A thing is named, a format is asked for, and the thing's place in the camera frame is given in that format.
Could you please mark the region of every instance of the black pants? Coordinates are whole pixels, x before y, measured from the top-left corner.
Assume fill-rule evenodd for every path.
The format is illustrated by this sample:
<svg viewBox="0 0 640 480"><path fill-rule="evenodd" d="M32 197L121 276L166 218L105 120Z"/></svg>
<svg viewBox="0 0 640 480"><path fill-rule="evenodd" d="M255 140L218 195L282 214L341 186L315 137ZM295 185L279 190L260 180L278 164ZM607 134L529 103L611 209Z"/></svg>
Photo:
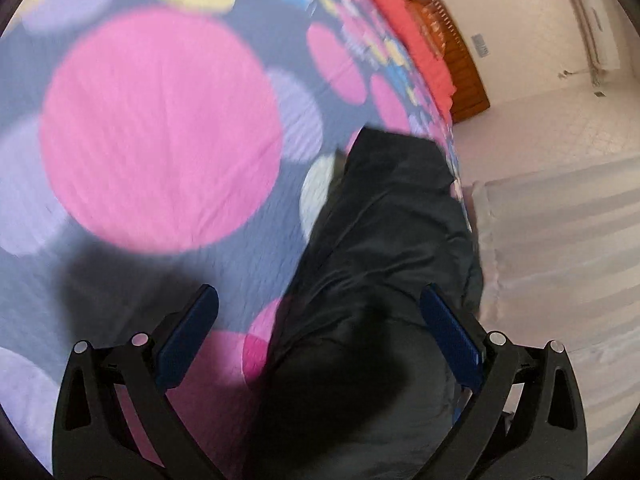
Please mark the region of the black pants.
<svg viewBox="0 0 640 480"><path fill-rule="evenodd" d="M482 274L436 144L365 128L276 320L249 480L411 478L449 431L454 380L417 308Z"/></svg>

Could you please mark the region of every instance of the black fabric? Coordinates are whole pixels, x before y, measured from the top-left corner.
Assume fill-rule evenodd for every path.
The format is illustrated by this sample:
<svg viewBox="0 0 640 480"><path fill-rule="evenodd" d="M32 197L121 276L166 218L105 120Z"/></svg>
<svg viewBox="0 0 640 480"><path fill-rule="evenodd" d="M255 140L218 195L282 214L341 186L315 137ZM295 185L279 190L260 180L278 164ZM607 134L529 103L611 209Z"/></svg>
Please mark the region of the black fabric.
<svg viewBox="0 0 640 480"><path fill-rule="evenodd" d="M454 380L417 307L482 291L436 144L365 128L276 319L249 480L411 478L451 427Z"/></svg>

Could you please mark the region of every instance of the polka dot bedsheet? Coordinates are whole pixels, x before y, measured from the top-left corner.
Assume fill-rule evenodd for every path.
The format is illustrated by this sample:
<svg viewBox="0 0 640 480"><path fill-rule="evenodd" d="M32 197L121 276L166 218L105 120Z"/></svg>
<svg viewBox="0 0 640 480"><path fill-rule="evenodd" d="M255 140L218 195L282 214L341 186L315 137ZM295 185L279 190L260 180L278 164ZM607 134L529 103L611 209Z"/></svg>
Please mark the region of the polka dot bedsheet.
<svg viewBox="0 0 640 480"><path fill-rule="evenodd" d="M456 170L448 118L370 0L24 0L0 77L5 411L50 469L73 343L151 330L210 283L220 316L169 398L238 478L335 151L368 123Z"/></svg>

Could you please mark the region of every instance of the blue gripper pad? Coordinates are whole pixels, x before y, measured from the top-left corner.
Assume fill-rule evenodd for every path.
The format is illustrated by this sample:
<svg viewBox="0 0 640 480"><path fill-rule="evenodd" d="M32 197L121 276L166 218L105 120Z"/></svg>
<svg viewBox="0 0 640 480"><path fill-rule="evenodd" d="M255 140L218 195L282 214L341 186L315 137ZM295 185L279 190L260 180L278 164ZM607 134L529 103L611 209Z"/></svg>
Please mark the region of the blue gripper pad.
<svg viewBox="0 0 640 480"><path fill-rule="evenodd" d="M156 356L156 386L162 392L180 385L218 317L216 289L207 285L201 291L180 314L180 321Z"/></svg>
<svg viewBox="0 0 640 480"><path fill-rule="evenodd" d="M456 381L477 393L483 380L479 349L432 286L422 291L418 306Z"/></svg>

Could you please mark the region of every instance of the orange cloth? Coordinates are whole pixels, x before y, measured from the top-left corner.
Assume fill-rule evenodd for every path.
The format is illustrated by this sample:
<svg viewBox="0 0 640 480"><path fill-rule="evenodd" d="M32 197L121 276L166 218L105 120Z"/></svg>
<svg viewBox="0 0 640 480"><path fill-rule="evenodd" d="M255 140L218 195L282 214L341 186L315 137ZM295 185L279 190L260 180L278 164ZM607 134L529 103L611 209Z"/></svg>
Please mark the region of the orange cloth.
<svg viewBox="0 0 640 480"><path fill-rule="evenodd" d="M373 0L409 52L431 91L441 115L450 120L451 96L456 87L443 58L437 58L425 42L420 28L407 8L406 0Z"/></svg>

